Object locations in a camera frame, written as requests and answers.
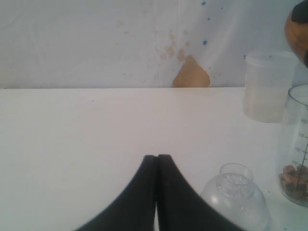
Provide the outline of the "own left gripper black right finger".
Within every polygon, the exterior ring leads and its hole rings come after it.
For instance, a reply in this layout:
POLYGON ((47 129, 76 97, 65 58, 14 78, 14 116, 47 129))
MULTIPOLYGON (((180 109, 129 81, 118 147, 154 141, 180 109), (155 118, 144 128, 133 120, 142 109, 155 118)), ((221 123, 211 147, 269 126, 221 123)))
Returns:
POLYGON ((189 185, 170 155, 160 154, 156 172, 160 231, 240 231, 189 185))

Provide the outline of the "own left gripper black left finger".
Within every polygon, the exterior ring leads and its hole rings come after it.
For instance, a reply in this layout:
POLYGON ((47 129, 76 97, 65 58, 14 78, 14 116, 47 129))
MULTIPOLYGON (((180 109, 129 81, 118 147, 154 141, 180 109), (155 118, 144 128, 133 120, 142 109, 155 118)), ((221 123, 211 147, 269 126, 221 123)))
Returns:
POLYGON ((122 193, 79 231, 153 231, 158 157, 144 156, 122 193))

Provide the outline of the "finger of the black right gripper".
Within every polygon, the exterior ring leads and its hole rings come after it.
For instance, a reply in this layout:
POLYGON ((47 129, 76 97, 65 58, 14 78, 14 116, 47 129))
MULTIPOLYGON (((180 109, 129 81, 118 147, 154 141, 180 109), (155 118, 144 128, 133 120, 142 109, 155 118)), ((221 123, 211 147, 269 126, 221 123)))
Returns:
POLYGON ((308 0, 302 1, 293 8, 291 20, 300 24, 308 22, 308 0))
POLYGON ((304 57, 303 57, 303 64, 306 68, 308 68, 308 50, 306 50, 304 57))

